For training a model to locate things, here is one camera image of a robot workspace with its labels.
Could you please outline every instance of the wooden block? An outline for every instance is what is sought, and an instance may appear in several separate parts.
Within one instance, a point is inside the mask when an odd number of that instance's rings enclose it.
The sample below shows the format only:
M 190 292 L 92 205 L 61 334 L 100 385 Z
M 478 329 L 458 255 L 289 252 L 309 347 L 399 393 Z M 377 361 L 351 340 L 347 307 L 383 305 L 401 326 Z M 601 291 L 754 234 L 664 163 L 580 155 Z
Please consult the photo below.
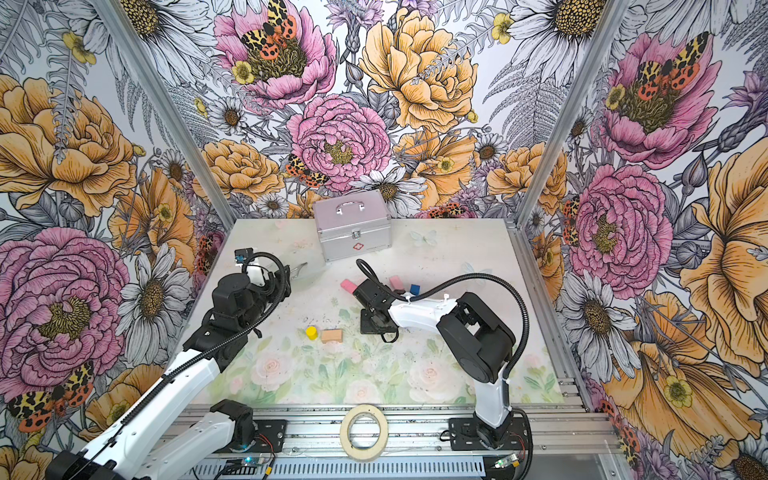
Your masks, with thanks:
M 323 336 L 320 337 L 320 341 L 323 343 L 328 342 L 342 342 L 342 331 L 337 330 L 323 330 Z

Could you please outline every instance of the masking tape roll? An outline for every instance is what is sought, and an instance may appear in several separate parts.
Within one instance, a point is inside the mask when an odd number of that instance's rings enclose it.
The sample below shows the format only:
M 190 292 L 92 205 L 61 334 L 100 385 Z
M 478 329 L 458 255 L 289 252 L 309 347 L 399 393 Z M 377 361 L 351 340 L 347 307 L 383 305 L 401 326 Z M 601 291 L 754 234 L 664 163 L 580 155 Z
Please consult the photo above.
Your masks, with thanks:
M 369 449 L 358 449 L 349 440 L 349 428 L 352 427 L 352 424 L 357 419 L 363 416 L 370 417 L 379 424 L 379 439 Z M 341 446 L 351 459 L 358 462 L 371 462 L 376 460 L 384 451 L 387 438 L 389 437 L 389 426 L 381 410 L 373 405 L 358 405 L 347 412 L 344 420 L 341 422 L 341 432 L 339 432 L 339 435 Z

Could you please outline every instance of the pink block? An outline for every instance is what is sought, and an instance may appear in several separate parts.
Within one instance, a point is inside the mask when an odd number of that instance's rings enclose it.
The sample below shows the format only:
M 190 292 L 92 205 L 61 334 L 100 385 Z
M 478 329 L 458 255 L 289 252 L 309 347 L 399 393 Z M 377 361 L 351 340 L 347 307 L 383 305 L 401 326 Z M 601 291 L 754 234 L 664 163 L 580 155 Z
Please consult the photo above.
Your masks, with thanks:
M 347 279 L 344 279 L 344 281 L 341 282 L 341 287 L 347 292 L 355 293 L 355 289 L 357 288 L 357 285 L 355 285 L 354 283 L 350 282 Z
M 405 290 L 405 286 L 402 284 L 400 277 L 395 275 L 389 278 L 389 284 L 392 285 L 392 290 Z

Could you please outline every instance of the wire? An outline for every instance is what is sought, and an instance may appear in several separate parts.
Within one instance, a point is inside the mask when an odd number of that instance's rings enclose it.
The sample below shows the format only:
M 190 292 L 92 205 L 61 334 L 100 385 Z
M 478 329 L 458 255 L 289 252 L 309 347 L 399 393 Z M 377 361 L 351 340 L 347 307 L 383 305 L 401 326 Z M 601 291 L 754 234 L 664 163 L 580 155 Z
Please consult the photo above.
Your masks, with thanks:
M 523 471 L 517 480 L 523 480 L 531 469 L 531 463 L 533 462 L 533 437 L 531 436 L 531 421 L 528 420 L 528 414 L 523 409 L 511 410 L 513 413 L 519 413 L 523 418 L 523 427 L 525 429 L 525 439 L 528 441 L 528 454 L 526 455 L 525 465 L 523 465 Z
M 223 475 L 227 475 L 231 472 L 235 472 L 236 470 L 240 470 L 242 467 L 243 467 L 242 465 L 238 465 L 238 464 L 232 464 L 227 467 L 224 467 L 221 469 L 220 472 L 216 474 L 216 476 L 214 477 L 214 480 L 219 480 L 219 478 L 221 478 Z
M 360 271 L 368 277 L 368 280 L 371 280 L 374 282 L 374 284 L 380 288 L 381 290 L 384 290 L 384 292 L 391 296 L 392 298 L 395 298 L 397 300 L 400 300 L 402 302 L 418 302 L 419 300 L 423 300 L 425 298 L 429 298 L 430 296 L 436 294 L 440 290 L 446 289 L 451 285 L 454 285 L 459 282 L 463 282 L 465 280 L 473 280 L 473 279 L 480 279 L 480 280 L 491 280 L 492 282 L 498 283 L 499 285 L 503 286 L 509 293 L 512 294 L 512 296 L 515 298 L 515 300 L 518 303 L 518 306 L 520 307 L 520 314 L 523 324 L 522 334 L 520 335 L 520 343 L 518 344 L 518 348 L 515 350 L 515 352 L 512 354 L 512 358 L 507 362 L 507 365 L 504 367 L 504 371 L 502 373 L 502 378 L 506 381 L 506 379 L 509 378 L 509 373 L 512 371 L 512 368 L 515 366 L 515 364 L 518 362 L 520 357 L 523 354 L 523 351 L 525 350 L 525 346 L 528 345 L 528 332 L 531 328 L 530 321 L 528 319 L 528 308 L 525 307 L 525 301 L 523 300 L 523 297 L 520 296 L 520 293 L 518 293 L 515 288 L 509 284 L 506 280 L 497 277 L 496 275 L 489 275 L 487 273 L 466 273 L 464 275 L 459 275 L 454 278 L 451 278 L 447 282 L 440 283 L 435 288 L 431 289 L 428 292 L 424 292 L 420 295 L 412 296 L 410 299 L 403 295 L 398 295 L 397 293 L 393 292 L 387 285 L 384 285 L 381 283 L 379 278 L 376 276 L 376 272 L 373 271 L 373 268 L 362 259 L 358 259 L 356 261 L 357 267 L 360 268 Z M 509 391 L 508 389 L 504 390 L 504 406 L 509 406 Z
M 256 253 L 253 253 L 252 255 L 250 255 L 248 258 L 245 259 L 245 261 L 243 262 L 243 266 L 246 266 L 247 264 L 251 263 L 253 260 L 255 260 L 256 258 L 259 258 L 259 257 L 264 257 L 264 258 L 268 258 L 268 259 L 272 260 L 275 263 L 275 265 L 277 265 L 277 271 L 285 270 L 285 266 L 283 265 L 283 262 L 281 262 L 280 259 L 277 258 L 276 256 L 274 256 L 273 254 L 268 253 L 268 252 L 256 252 Z M 203 359 L 212 358 L 214 353 L 216 353 L 220 349 L 224 348 L 225 346 L 231 344 L 232 342 L 235 342 L 238 339 L 240 339 L 240 338 L 242 338 L 244 336 L 247 336 L 249 333 L 251 333 L 251 331 L 253 331 L 253 329 L 255 329 L 256 327 L 261 325 L 261 323 L 264 320 L 266 320 L 266 318 L 269 315 L 271 315 L 272 312 L 275 311 L 275 309 L 277 308 L 277 305 L 285 299 L 285 291 L 286 291 L 287 279 L 288 279 L 289 275 L 290 275 L 290 272 L 288 272 L 288 275 L 281 275 L 280 276 L 280 285 L 278 286 L 277 297 L 276 297 L 274 303 L 271 303 L 269 308 L 267 308 L 266 311 L 264 312 L 264 314 L 262 316 L 260 316 L 258 319 L 256 319 L 253 322 L 252 325 L 248 326 L 248 328 L 246 328 L 246 329 L 243 329 L 243 330 L 239 331 L 238 333 L 235 333 L 234 335 L 232 335 L 229 338 L 221 341 L 217 345 L 214 345 L 214 346 L 210 347 L 208 350 L 206 350 L 206 351 L 204 351 L 204 352 L 202 352 L 202 353 L 192 357 L 191 359 L 189 359 L 185 363 L 179 365 L 177 368 L 173 369 L 169 373 L 166 373 L 165 375 L 163 375 L 161 377 L 162 380 L 160 381 L 160 383 L 158 383 L 152 390 L 147 392 L 146 396 L 139 403 L 134 405 L 131 408 L 131 410 L 127 414 L 125 414 L 125 417 L 123 417 L 120 420 L 120 423 L 121 423 L 120 428 L 115 432 L 115 434 L 112 435 L 112 437 L 110 437 L 109 440 L 107 440 L 106 443 L 104 443 L 104 446 L 102 446 L 99 449 L 99 451 L 96 452 L 96 455 L 94 455 L 90 459 L 88 459 L 88 461 L 83 466 L 81 466 L 80 469 L 77 470 L 71 477 L 69 477 L 68 480 L 74 480 L 75 478 L 77 478 L 77 476 L 80 475 L 80 473 L 83 470 L 85 470 L 91 463 L 93 463 L 93 461 L 96 459 L 96 457 L 101 455 L 101 453 L 104 452 L 104 450 L 108 446 L 114 445 L 115 439 L 123 432 L 123 429 L 125 428 L 125 426 L 128 423 L 130 423 L 131 420 L 136 418 L 136 415 L 138 415 L 139 412 L 141 412 L 141 410 L 143 410 L 144 407 L 146 407 L 149 404 L 149 402 L 154 400 L 154 398 L 161 392 L 162 389 L 165 388 L 166 385 L 168 385 L 169 383 L 173 382 L 173 380 L 177 376 L 179 376 L 184 370 L 190 368 L 192 365 L 194 365 L 195 363 L 197 363 L 197 362 L 199 362 L 199 361 L 201 361 Z

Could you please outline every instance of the table surface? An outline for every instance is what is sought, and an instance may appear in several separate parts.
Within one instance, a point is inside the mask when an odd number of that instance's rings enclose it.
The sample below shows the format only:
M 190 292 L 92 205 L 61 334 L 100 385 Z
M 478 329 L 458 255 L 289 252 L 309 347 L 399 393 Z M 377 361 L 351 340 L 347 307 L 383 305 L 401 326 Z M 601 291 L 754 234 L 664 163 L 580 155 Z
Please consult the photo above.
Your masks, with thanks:
M 261 326 L 263 338 L 249 342 L 193 403 L 233 399 L 249 406 L 386 405 L 474 403 L 472 378 L 456 363 L 440 335 L 401 329 L 399 340 L 359 332 L 360 306 L 340 284 L 365 277 L 355 265 L 363 258 L 382 281 L 398 275 L 406 289 L 422 292 L 454 276 L 493 273 L 507 280 L 525 300 L 531 317 L 528 346 L 511 374 L 515 403 L 562 402 L 544 338 L 504 221 L 498 219 L 393 220 L 392 248 L 325 264 L 314 220 L 238 220 L 222 247 L 182 333 L 182 342 L 200 326 L 212 307 L 218 280 L 236 273 L 233 252 L 252 247 L 271 252 L 292 266 L 307 262 L 292 282 L 290 298 Z M 519 338 L 520 310 L 509 293 L 484 280 L 461 282 L 445 290 L 452 298 L 477 293 Z M 341 343 L 309 340 L 308 326 L 343 330 Z

